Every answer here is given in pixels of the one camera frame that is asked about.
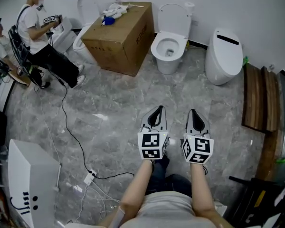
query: toilet lid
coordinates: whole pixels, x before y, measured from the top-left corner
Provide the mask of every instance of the toilet lid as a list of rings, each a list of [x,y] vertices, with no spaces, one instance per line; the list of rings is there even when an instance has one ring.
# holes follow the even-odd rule
[[[78,0],[77,8],[83,26],[93,24],[99,18],[99,9],[94,0]]]
[[[160,32],[170,32],[188,38],[191,26],[191,16],[188,11],[177,4],[166,4],[158,13]]]
[[[225,29],[213,34],[213,49],[218,65],[228,77],[237,75],[243,65],[242,45],[238,37]]]

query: cardboard box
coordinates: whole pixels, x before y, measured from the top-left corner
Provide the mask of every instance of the cardboard box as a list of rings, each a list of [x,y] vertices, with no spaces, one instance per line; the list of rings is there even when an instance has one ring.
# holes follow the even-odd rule
[[[114,24],[102,26],[99,18],[81,40],[103,69],[135,76],[154,40],[152,4],[128,9]]]

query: white wall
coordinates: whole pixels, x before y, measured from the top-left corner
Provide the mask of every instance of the white wall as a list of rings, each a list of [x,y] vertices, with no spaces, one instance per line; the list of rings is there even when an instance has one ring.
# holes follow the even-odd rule
[[[99,9],[104,10],[114,0],[96,0]],[[153,3],[155,30],[157,12],[165,3],[183,5],[195,3],[194,19],[198,26],[192,26],[190,40],[208,44],[216,27],[234,31],[244,45],[244,55],[257,66],[275,65],[275,71],[285,70],[285,0],[132,0]],[[2,24],[9,28],[15,21],[20,6],[25,0],[0,0]],[[71,19],[74,28],[81,27],[76,8],[77,0],[44,0],[45,10],[50,14],[63,14]],[[40,19],[47,16],[39,13]]]

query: white toilet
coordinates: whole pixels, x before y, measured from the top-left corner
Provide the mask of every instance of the white toilet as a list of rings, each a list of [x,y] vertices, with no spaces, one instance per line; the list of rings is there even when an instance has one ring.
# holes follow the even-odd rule
[[[242,45],[230,31],[217,28],[210,39],[205,69],[208,80],[222,85],[239,74],[243,65]]]
[[[52,46],[60,53],[65,53],[76,39],[76,34],[71,31],[71,29],[72,24],[70,20],[68,17],[64,16],[62,23],[56,28],[51,29],[53,34],[48,40],[49,44],[52,44]]]
[[[90,26],[99,18],[100,13],[94,0],[78,0],[78,14],[83,24],[83,28],[73,43],[73,50],[84,58],[88,63],[95,63],[95,59],[81,41],[81,37],[90,28]]]
[[[151,45],[157,68],[163,74],[175,73],[183,55],[191,27],[189,12],[180,5],[166,4],[158,13],[159,33]]]

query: gray tile floor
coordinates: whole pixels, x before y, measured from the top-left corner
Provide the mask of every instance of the gray tile floor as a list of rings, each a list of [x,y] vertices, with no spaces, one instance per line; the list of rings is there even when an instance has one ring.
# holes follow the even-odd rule
[[[206,165],[212,194],[215,200],[231,206],[241,186],[228,177],[250,179],[255,175],[264,135],[241,126],[243,72],[223,86],[214,86],[204,73],[205,54],[201,48],[189,49],[180,68],[171,76],[157,70],[151,53],[136,77],[85,65],[86,80],[76,90],[68,89],[64,107],[68,127],[84,148],[88,168],[94,169],[100,177],[124,171],[135,173],[141,163],[137,147],[140,120],[150,109],[164,105],[171,135],[168,147],[171,162],[167,172],[189,177],[190,168],[182,156],[180,138],[185,131],[188,111],[195,108],[209,119],[211,137],[215,140],[213,156]],[[73,62],[80,62],[72,51],[69,57]],[[62,224],[78,216],[83,196],[80,189],[85,188],[83,179],[87,174],[82,152],[65,127],[61,108],[64,93],[64,87],[53,78],[49,89],[39,91],[45,120],[62,161],[56,212],[57,221]],[[57,158],[33,85],[27,89],[14,87],[6,114],[7,141],[14,138],[38,143]],[[111,197],[120,199],[131,179],[131,175],[124,175],[95,180],[95,183]],[[94,190],[87,190],[79,222],[95,224],[99,221],[104,207],[98,198]],[[108,211],[116,205],[111,200],[105,204]]]

